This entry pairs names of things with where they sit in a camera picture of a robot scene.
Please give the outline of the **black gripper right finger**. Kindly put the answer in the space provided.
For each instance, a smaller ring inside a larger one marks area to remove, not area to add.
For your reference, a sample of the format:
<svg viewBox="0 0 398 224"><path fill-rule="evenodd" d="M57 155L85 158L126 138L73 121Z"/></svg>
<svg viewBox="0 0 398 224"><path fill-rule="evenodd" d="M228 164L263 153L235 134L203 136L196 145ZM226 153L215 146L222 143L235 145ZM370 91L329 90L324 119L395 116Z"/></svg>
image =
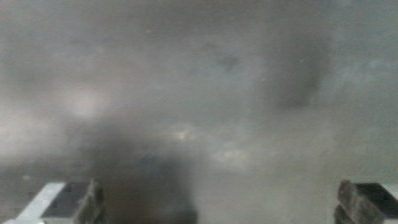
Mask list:
<svg viewBox="0 0 398 224"><path fill-rule="evenodd" d="M398 224L398 183L341 181L334 224Z"/></svg>

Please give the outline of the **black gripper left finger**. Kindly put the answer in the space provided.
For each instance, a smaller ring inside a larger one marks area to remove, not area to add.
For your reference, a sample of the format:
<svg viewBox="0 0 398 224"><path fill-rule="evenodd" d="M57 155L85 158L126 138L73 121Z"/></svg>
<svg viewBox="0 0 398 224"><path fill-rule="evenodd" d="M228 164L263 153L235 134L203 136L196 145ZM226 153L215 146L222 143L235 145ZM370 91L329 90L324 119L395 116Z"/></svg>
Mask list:
<svg viewBox="0 0 398 224"><path fill-rule="evenodd" d="M109 224L100 181L48 182L11 224Z"/></svg>

